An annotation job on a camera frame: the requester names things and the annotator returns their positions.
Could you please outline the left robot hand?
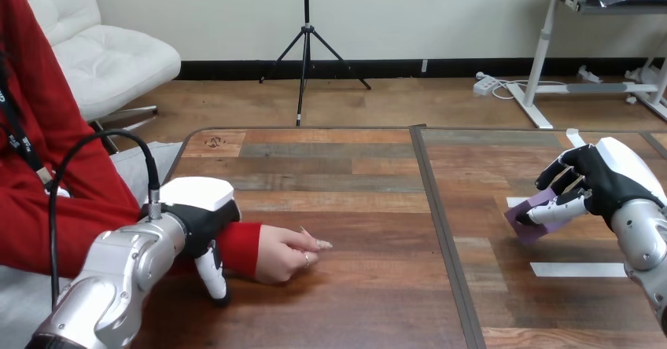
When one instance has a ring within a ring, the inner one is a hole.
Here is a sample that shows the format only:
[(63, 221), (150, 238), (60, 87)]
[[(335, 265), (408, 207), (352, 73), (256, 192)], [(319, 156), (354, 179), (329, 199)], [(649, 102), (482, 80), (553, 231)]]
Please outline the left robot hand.
[(185, 242), (179, 255), (194, 260), (209, 295), (216, 305), (225, 307), (230, 302), (230, 293), (223, 275), (218, 236), (232, 222), (241, 219), (234, 187), (218, 178), (173, 178), (160, 187), (160, 209), (181, 222)]

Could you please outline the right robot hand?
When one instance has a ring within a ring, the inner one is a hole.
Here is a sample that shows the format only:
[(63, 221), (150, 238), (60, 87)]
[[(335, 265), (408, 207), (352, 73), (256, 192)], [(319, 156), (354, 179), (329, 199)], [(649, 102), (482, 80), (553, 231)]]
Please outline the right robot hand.
[(633, 200), (666, 207), (666, 195), (651, 169), (616, 138), (604, 137), (562, 152), (536, 178), (545, 194), (539, 202), (525, 200), (508, 221), (520, 227), (560, 226), (592, 214), (610, 224), (612, 215)]

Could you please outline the person's hand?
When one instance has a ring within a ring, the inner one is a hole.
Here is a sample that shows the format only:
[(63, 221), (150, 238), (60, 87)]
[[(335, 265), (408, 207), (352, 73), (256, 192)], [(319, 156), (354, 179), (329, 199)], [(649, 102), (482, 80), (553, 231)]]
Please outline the person's hand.
[(287, 282), (314, 266), (320, 253), (332, 248), (329, 241), (313, 237), (303, 226), (300, 231), (294, 231), (262, 225), (254, 279), (265, 285)]

